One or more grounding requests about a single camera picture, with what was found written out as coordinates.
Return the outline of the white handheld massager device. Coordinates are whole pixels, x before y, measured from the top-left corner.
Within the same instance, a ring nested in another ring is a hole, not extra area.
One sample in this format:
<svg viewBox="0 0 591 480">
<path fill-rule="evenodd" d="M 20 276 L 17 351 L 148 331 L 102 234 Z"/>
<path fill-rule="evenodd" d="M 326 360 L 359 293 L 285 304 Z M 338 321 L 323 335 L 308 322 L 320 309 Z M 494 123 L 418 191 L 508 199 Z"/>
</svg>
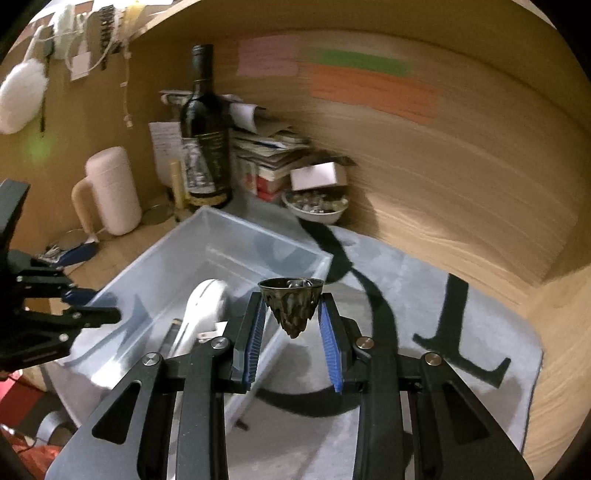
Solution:
<svg viewBox="0 0 591 480">
<path fill-rule="evenodd" d="M 228 306 L 228 283 L 207 279 L 190 293 L 178 331 L 168 350 L 168 358 L 188 354 L 197 343 L 221 334 Z"/>
</svg>

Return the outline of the pink sticky note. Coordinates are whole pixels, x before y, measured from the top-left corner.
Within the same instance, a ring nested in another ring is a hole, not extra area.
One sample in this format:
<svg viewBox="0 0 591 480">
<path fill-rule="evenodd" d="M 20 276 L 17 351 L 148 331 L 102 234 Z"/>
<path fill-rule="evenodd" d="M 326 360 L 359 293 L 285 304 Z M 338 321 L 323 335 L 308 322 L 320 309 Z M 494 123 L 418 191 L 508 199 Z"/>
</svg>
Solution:
<svg viewBox="0 0 591 480">
<path fill-rule="evenodd" d="M 294 77 L 298 73 L 301 39 L 297 35 L 273 35 L 240 40 L 240 77 Z"/>
</svg>

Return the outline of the dark faceted cone ornament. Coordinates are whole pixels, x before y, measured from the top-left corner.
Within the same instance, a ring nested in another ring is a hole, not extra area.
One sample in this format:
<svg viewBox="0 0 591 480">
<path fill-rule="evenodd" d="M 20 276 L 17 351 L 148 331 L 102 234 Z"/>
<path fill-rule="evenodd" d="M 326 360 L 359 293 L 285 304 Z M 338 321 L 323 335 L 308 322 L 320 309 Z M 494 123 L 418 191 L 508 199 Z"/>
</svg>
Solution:
<svg viewBox="0 0 591 480">
<path fill-rule="evenodd" d="M 280 277 L 259 282 L 259 290 L 277 323 L 295 339 L 314 316 L 324 285 L 324 281 L 315 278 Z"/>
</svg>

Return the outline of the stack of books and papers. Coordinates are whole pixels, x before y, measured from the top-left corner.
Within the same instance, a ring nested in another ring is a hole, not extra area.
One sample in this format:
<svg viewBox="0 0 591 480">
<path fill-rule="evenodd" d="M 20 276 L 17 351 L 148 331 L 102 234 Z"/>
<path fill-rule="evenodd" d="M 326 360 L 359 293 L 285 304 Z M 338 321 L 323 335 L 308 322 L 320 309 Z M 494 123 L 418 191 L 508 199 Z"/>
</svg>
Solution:
<svg viewBox="0 0 591 480">
<path fill-rule="evenodd" d="M 161 90 L 160 101 L 172 110 L 179 123 L 181 108 L 191 95 L 186 90 Z M 274 118 L 266 108 L 245 103 L 238 96 L 224 95 L 230 117 L 230 146 L 238 157 L 239 181 L 253 193 L 276 194 L 290 181 L 290 171 L 308 164 L 335 162 L 356 164 L 348 156 L 318 150 L 311 140 L 290 124 Z"/>
</svg>

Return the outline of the round eyeglasses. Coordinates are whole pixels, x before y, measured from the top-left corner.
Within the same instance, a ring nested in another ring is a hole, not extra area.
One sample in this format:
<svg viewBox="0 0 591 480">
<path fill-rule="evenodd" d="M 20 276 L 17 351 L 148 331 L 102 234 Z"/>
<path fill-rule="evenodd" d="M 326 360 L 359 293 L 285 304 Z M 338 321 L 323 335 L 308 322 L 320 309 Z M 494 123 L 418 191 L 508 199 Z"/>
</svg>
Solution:
<svg viewBox="0 0 591 480">
<path fill-rule="evenodd" d="M 173 207 L 169 203 L 158 203 L 147 207 L 140 219 L 140 224 L 145 226 L 158 225 L 168 220 L 173 215 Z"/>
</svg>

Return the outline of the white handwritten note paper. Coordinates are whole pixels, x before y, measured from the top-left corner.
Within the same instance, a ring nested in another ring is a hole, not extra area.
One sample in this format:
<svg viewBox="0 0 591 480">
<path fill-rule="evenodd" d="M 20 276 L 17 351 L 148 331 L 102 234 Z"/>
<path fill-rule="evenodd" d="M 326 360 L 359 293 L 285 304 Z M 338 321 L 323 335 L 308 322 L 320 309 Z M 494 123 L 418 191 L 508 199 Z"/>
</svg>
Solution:
<svg viewBox="0 0 591 480">
<path fill-rule="evenodd" d="M 154 164 L 159 181 L 171 187 L 170 163 L 182 159 L 181 130 L 178 122 L 150 122 L 148 124 Z"/>
</svg>

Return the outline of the small beige tube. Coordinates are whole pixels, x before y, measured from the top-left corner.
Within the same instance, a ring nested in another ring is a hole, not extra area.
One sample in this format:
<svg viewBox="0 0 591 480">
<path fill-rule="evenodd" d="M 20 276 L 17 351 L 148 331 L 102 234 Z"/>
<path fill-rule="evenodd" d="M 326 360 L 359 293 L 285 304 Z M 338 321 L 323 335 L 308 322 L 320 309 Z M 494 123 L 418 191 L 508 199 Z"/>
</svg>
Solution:
<svg viewBox="0 0 591 480">
<path fill-rule="evenodd" d="M 182 168 L 179 160 L 172 160 L 170 162 L 170 178 L 174 205 L 177 210 L 183 210 L 185 208 L 185 193 Z"/>
</svg>

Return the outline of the dark wine bottle elephant label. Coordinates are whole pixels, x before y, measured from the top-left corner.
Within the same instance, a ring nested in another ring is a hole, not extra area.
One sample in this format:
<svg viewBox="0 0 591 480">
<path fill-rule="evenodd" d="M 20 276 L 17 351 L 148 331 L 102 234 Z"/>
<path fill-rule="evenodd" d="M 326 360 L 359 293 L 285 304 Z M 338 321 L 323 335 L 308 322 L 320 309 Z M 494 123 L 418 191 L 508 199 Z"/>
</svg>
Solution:
<svg viewBox="0 0 591 480">
<path fill-rule="evenodd" d="M 185 189 L 191 209 L 232 199 L 228 109 L 214 92 L 213 46 L 192 48 L 193 88 L 180 113 Z"/>
</svg>

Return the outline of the white small cardboard box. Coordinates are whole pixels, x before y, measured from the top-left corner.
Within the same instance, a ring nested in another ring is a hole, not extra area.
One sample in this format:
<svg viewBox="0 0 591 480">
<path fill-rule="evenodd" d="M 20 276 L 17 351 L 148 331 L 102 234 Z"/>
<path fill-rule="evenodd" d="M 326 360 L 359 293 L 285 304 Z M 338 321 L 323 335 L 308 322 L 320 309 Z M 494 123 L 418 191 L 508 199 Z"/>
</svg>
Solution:
<svg viewBox="0 0 591 480">
<path fill-rule="evenodd" d="M 339 163 L 326 162 L 290 171 L 294 191 L 342 187 L 348 185 L 346 168 Z"/>
</svg>

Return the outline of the green sticky note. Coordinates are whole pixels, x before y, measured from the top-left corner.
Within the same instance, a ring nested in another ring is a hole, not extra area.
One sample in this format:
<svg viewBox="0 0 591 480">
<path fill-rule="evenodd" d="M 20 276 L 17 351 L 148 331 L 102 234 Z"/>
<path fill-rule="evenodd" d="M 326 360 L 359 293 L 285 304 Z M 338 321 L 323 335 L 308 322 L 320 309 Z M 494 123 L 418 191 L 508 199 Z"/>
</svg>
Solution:
<svg viewBox="0 0 591 480">
<path fill-rule="evenodd" d="M 305 59 L 318 65 L 355 68 L 399 77 L 412 75 L 412 67 L 405 61 L 360 52 L 314 48 L 308 49 Z"/>
</svg>

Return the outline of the clear plastic storage bin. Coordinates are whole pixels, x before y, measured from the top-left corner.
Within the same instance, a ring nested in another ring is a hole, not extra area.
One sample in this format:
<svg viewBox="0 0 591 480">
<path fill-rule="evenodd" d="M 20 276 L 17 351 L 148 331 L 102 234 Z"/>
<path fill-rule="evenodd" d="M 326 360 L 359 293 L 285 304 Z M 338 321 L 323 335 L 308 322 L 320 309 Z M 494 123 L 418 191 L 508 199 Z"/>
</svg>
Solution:
<svg viewBox="0 0 591 480">
<path fill-rule="evenodd" d="M 83 330 L 69 356 L 49 366 L 55 390 L 71 419 L 81 425 L 143 354 L 163 346 L 171 322 L 183 317 L 200 283 L 224 282 L 225 313 L 236 318 L 259 281 L 325 279 L 331 263 L 332 254 L 322 251 L 284 213 L 259 225 L 221 210 L 200 210 L 92 298 L 90 306 L 115 307 L 121 319 Z"/>
</svg>

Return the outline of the grey rug with black letters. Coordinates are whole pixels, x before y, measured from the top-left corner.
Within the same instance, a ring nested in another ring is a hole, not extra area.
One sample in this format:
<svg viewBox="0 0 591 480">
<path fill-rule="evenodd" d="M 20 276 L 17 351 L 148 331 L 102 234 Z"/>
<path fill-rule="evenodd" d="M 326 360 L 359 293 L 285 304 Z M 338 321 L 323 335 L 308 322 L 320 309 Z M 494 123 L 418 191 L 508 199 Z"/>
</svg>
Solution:
<svg viewBox="0 0 591 480">
<path fill-rule="evenodd" d="M 322 294 L 359 327 L 367 389 L 332 387 L 318 307 L 291 339 L 266 306 L 256 381 L 236 393 L 233 340 L 245 311 L 225 313 L 221 334 L 188 354 L 143 354 L 79 425 L 49 478 L 531 477 L 491 400 L 494 390 L 518 391 L 541 353 L 487 331 L 504 315 L 498 302 L 382 242 L 270 204 L 236 200 L 224 212 L 259 225 L 284 213 L 332 254 Z"/>
</svg>

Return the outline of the white bowl of beads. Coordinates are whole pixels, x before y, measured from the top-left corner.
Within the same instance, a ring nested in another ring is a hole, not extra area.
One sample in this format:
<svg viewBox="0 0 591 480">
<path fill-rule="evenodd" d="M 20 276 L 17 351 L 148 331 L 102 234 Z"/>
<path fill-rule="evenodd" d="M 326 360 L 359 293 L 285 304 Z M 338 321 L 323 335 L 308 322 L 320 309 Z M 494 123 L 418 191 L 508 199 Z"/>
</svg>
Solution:
<svg viewBox="0 0 591 480">
<path fill-rule="evenodd" d="M 298 219 L 334 225 L 349 207 L 345 195 L 330 195 L 320 191 L 283 192 L 283 204 Z"/>
</svg>

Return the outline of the black and orange lighter box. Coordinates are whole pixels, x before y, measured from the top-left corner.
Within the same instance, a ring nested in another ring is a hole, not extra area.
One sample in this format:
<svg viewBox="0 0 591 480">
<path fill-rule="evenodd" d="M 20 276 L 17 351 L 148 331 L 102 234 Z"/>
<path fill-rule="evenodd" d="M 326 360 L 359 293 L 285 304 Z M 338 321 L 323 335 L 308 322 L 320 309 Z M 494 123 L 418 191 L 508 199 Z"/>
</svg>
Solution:
<svg viewBox="0 0 591 480">
<path fill-rule="evenodd" d="M 179 332 L 180 326 L 181 326 L 182 320 L 181 319 L 173 319 L 170 322 L 169 328 L 166 332 L 166 334 L 163 337 L 163 340 L 160 344 L 158 353 L 164 358 L 167 359 L 170 357 L 170 351 L 172 349 L 172 346 L 174 344 L 174 340 L 176 339 L 176 336 Z"/>
</svg>

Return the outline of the orange jacket sleeve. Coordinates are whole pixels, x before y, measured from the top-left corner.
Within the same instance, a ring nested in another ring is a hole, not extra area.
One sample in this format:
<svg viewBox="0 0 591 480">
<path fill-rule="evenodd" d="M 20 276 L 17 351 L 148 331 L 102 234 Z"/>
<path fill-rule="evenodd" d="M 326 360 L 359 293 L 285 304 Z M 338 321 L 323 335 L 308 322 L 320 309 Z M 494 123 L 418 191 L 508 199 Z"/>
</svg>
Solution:
<svg viewBox="0 0 591 480">
<path fill-rule="evenodd" d="M 63 446 L 54 425 L 43 426 L 59 411 L 59 399 L 36 385 L 22 370 L 1 377 L 1 434 L 34 479 L 44 479 Z"/>
</svg>

